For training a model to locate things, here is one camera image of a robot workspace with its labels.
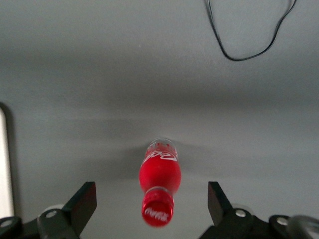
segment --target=red bottle cap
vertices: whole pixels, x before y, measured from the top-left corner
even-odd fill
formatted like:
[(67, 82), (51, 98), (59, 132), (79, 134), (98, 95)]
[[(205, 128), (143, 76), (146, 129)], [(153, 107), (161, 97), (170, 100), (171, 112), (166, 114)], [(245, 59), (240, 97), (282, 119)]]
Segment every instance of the red bottle cap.
[(142, 216), (153, 227), (167, 225), (173, 217), (173, 197), (163, 189), (146, 192), (142, 201)]

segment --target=coca-cola logo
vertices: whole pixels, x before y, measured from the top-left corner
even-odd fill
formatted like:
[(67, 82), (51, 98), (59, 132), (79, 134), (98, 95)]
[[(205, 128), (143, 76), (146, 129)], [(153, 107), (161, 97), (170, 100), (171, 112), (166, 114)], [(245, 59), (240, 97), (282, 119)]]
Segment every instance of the coca-cola logo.
[(160, 220), (162, 222), (167, 222), (167, 218), (169, 215), (165, 212), (158, 212), (153, 210), (152, 208), (146, 208), (144, 211), (145, 215), (149, 215), (151, 218), (155, 218), (157, 220)]
[(143, 163), (145, 163), (146, 161), (148, 161), (150, 158), (154, 158), (159, 156), (160, 159), (163, 160), (172, 160), (172, 161), (177, 161), (176, 157), (174, 155), (172, 155), (171, 153), (168, 152), (162, 152), (162, 151), (155, 151), (153, 153), (151, 153), (149, 156), (147, 156)]

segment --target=screw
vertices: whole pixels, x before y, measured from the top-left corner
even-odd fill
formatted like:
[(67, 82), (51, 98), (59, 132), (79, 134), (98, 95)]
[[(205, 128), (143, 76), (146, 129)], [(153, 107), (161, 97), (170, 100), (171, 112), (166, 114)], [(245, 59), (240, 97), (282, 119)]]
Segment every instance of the screw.
[(286, 218), (277, 218), (277, 222), (280, 224), (280, 225), (283, 225), (283, 226), (287, 226), (288, 225), (288, 221)]
[(55, 216), (55, 214), (56, 214), (56, 211), (52, 211), (52, 212), (47, 213), (47, 215), (45, 215), (45, 217), (46, 218), (52, 218), (52, 217)]
[(6, 220), (3, 223), (1, 223), (0, 228), (5, 228), (6, 226), (9, 226), (12, 224), (11, 220)]
[(243, 210), (236, 210), (236, 215), (241, 217), (241, 218), (244, 218), (246, 216), (246, 213), (243, 211)]

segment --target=black cable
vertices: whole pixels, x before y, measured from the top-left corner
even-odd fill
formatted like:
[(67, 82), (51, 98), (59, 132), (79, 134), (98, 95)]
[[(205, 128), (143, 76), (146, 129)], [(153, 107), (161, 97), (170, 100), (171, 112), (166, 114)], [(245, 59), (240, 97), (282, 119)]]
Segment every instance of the black cable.
[(256, 55), (253, 55), (253, 56), (249, 56), (249, 57), (245, 57), (245, 58), (234, 58), (234, 57), (231, 57), (230, 55), (227, 54), (222, 42), (221, 42), (221, 39), (220, 39), (220, 36), (217, 32), (217, 29), (216, 29), (216, 26), (215, 26), (215, 21), (214, 21), (214, 18), (213, 18), (213, 11), (212, 11), (212, 7), (211, 7), (211, 3), (210, 3), (210, 0), (207, 0), (208, 1), (208, 7), (209, 7), (209, 13), (210, 13), (210, 23), (211, 23), (211, 26), (213, 28), (213, 31), (215, 33), (215, 36), (216, 36), (216, 39), (217, 39), (217, 42), (219, 44), (219, 47), (221, 49), (221, 51), (223, 52), (224, 56), (231, 60), (231, 61), (245, 61), (245, 60), (249, 60), (249, 59), (252, 59), (254, 57), (257, 57), (257, 56), (260, 56), (261, 54), (264, 54), (266, 51), (268, 51), (272, 45), (274, 44), (275, 40), (276, 40), (276, 36), (277, 36), (277, 33), (278, 33), (278, 30), (280, 28), (280, 25), (281, 23), (284, 21), (284, 19), (286, 18), (286, 16), (292, 11), (292, 9), (294, 8), (294, 6), (296, 5), (296, 2), (297, 0), (294, 0), (293, 1), (293, 4), (292, 6), (286, 11), (286, 13), (280, 18), (280, 20), (278, 21), (277, 23), (277, 26), (275, 28), (275, 32), (274, 32), (274, 36), (273, 36), (273, 39), (271, 40), (270, 44), (266, 47), (265, 50), (261, 51), (260, 53), (256, 54)]

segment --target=red bottle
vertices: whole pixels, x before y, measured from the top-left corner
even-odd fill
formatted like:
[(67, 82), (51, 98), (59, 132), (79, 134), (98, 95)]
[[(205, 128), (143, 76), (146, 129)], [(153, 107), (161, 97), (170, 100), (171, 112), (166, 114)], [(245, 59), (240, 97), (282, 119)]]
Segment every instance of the red bottle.
[(140, 185), (145, 193), (142, 216), (154, 227), (167, 225), (173, 216), (173, 195), (181, 181), (177, 152), (168, 139), (156, 139), (148, 147), (140, 169)]

